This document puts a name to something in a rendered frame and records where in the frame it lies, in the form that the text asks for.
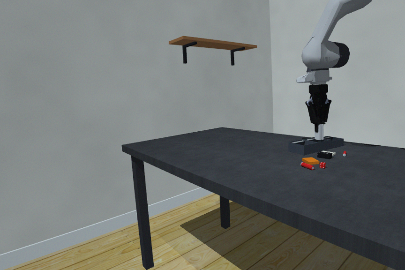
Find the dark grey three-compartment bin rack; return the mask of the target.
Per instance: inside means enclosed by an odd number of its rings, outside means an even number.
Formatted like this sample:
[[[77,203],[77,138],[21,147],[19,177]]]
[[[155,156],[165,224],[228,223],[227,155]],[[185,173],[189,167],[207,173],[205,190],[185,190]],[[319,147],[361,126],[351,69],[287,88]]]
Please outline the dark grey three-compartment bin rack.
[[[316,140],[315,137],[288,142],[288,151],[307,155],[323,150],[329,150],[344,145],[343,138],[325,136],[324,140]]]

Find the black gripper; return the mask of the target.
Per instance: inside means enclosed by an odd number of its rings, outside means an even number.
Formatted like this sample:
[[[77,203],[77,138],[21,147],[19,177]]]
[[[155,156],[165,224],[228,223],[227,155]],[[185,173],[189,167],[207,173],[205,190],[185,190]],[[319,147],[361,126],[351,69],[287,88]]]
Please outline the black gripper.
[[[306,101],[311,123],[315,125],[315,139],[323,140],[323,125],[327,122],[331,100],[327,99],[328,84],[309,85],[310,99]]]

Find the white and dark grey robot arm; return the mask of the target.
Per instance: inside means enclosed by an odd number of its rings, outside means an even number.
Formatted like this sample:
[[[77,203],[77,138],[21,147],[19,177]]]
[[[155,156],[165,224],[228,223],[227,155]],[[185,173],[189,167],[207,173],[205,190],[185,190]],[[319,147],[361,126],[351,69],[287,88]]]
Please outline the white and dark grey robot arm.
[[[331,42],[329,37],[337,22],[345,15],[364,8],[372,0],[329,0],[315,30],[302,51],[302,61],[307,75],[296,79],[297,83],[326,84],[332,80],[329,68],[344,66],[350,56],[343,43]]]

